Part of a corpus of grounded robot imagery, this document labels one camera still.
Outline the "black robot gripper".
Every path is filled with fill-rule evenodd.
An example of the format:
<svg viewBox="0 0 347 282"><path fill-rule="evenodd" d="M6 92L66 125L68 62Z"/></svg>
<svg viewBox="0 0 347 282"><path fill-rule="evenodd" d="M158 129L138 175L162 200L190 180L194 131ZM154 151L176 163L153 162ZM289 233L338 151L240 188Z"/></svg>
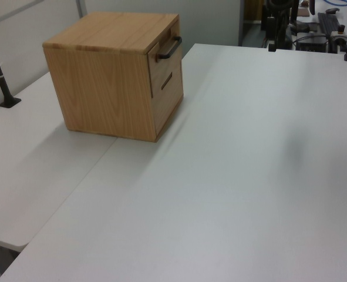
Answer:
<svg viewBox="0 0 347 282"><path fill-rule="evenodd" d="M276 19L278 25L278 46L285 47L287 40L288 18L292 8L292 0L266 0L267 9L267 39L269 41L268 51L275 52L276 46Z"/></svg>

